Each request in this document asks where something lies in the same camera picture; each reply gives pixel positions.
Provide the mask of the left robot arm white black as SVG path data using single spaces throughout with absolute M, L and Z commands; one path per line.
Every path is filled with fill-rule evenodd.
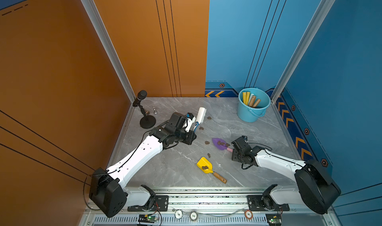
M 89 198 L 108 217 L 124 207 L 138 206 L 150 210 L 155 192 L 146 185 L 127 187 L 131 178 L 154 156 L 182 142 L 190 145 L 196 139 L 197 117 L 191 113 L 173 113 L 171 118 L 144 133 L 142 142 L 126 157 L 108 169 L 92 174 Z

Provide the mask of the black microphone on stand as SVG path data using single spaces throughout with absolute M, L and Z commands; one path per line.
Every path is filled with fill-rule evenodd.
M 156 123 L 156 118 L 152 115 L 149 115 L 146 113 L 146 110 L 144 107 L 141 105 L 141 102 L 147 97 L 147 92 L 145 90 L 141 90 L 138 94 L 137 97 L 135 98 L 133 102 L 133 107 L 139 107 L 140 111 L 143 115 L 143 117 L 140 120 L 140 126 L 144 129 L 149 129 L 152 128 L 155 123 Z

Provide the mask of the light green trowel wooden handle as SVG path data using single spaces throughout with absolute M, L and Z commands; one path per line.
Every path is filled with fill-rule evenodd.
M 252 105 L 252 108 L 256 108 L 259 105 L 260 101 L 261 99 L 257 99 L 255 103 Z

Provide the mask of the green pointed shovel wooden handle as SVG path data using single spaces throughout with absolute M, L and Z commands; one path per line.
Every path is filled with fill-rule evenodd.
M 254 95 L 254 97 L 252 98 L 251 102 L 250 102 L 250 106 L 249 107 L 252 107 L 252 105 L 255 103 L 256 101 L 256 96 Z

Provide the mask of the green leaf trowel yellow handle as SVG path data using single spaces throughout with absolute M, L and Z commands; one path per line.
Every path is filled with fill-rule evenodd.
M 250 98 L 251 98 L 251 92 L 246 92 L 245 105 L 249 104 Z

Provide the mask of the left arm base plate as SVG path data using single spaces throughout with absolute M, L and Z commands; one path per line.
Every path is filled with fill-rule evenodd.
M 169 206 L 168 195 L 156 195 L 151 197 L 149 201 L 143 206 L 131 206 L 127 208 L 128 212 L 154 212 L 159 210 L 160 212 L 167 212 Z

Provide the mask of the turquoise plastic bucket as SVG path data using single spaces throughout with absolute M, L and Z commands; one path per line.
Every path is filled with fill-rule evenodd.
M 258 88 L 242 89 L 238 99 L 237 115 L 245 122 L 255 122 L 263 117 L 271 104 L 268 94 Z

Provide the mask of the white round sticker left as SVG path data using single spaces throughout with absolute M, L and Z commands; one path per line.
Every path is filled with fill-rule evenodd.
M 183 217 L 183 211 L 182 210 L 176 210 L 175 212 L 175 218 L 177 220 L 181 219 Z

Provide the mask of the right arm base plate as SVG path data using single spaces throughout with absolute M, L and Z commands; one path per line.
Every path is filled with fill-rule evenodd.
M 290 211 L 288 204 L 278 205 L 268 196 L 248 195 L 247 203 L 251 211 Z

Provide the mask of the purple trowel pink handle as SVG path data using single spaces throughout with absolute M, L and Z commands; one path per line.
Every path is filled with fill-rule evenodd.
M 227 150 L 229 152 L 233 152 L 233 149 L 230 148 L 230 144 L 225 142 L 225 140 L 221 138 L 213 138 L 212 139 L 213 145 L 219 149 L 219 150 Z

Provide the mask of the green circuit board right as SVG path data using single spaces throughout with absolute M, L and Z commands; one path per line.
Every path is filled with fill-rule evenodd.
M 266 214 L 267 223 L 269 226 L 281 226 L 282 218 L 279 215 Z

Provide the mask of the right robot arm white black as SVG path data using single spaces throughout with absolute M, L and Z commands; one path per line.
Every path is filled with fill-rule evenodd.
M 252 166 L 267 168 L 294 182 L 289 186 L 273 184 L 263 192 L 260 205 L 269 211 L 297 204 L 323 215 L 341 195 L 340 187 L 317 160 L 287 158 L 272 153 L 264 145 L 251 147 L 245 136 L 231 144 L 232 160 L 241 163 L 243 170 Z

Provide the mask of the green circuit board left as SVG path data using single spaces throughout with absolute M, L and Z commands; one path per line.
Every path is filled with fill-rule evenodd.
M 156 215 L 139 215 L 138 217 L 138 224 L 144 225 L 144 224 L 154 224 L 158 221 L 158 217 Z

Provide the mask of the scrub brush blue white handle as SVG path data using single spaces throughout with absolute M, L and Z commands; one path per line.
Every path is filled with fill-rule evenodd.
M 195 121 L 195 127 L 193 129 L 193 132 L 196 132 L 197 128 L 203 123 L 205 116 L 206 116 L 207 110 L 204 107 L 199 108 L 198 115 L 196 117 Z

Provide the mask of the yellow scoop wooden handle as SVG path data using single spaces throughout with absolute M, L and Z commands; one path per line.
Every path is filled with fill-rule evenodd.
M 221 175 L 219 175 L 217 172 L 215 172 L 213 170 L 213 166 L 212 164 L 205 158 L 205 157 L 202 157 L 198 162 L 197 162 L 197 167 L 202 171 L 204 172 L 205 174 L 212 174 L 214 177 L 216 177 L 217 179 L 219 179 L 221 182 L 223 182 L 224 184 L 227 183 L 227 180 L 222 177 Z

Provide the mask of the white round sticker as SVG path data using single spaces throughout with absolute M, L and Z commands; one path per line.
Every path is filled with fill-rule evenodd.
M 196 222 L 198 220 L 198 213 L 196 211 L 190 212 L 190 219 L 192 222 Z
M 183 217 L 183 211 L 182 210 L 176 210 L 175 212 L 175 218 L 177 220 L 181 219 Z

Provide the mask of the light blue scoop trowel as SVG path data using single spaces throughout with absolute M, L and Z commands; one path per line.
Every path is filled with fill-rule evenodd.
M 248 99 L 247 99 L 247 105 L 250 106 L 250 102 L 251 102 L 252 98 L 254 97 L 254 94 L 253 94 L 253 93 L 248 93 L 248 94 L 247 94 L 247 97 L 248 97 Z

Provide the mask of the white round sticker middle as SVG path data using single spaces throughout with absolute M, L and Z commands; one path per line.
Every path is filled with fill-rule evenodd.
M 190 219 L 192 222 L 196 222 L 198 220 L 198 213 L 196 211 L 190 212 Z

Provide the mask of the red rimmed round sticker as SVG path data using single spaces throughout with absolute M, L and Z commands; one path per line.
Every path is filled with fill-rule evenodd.
M 247 220 L 252 220 L 253 219 L 253 213 L 250 210 L 245 210 L 244 211 L 244 216 Z

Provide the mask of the green circuit board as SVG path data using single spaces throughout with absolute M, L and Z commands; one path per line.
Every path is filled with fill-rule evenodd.
M 281 226 L 282 218 L 279 215 L 266 214 L 267 223 L 269 226 Z
M 144 225 L 144 224 L 154 224 L 158 221 L 158 217 L 156 215 L 139 215 L 138 217 L 138 224 Z

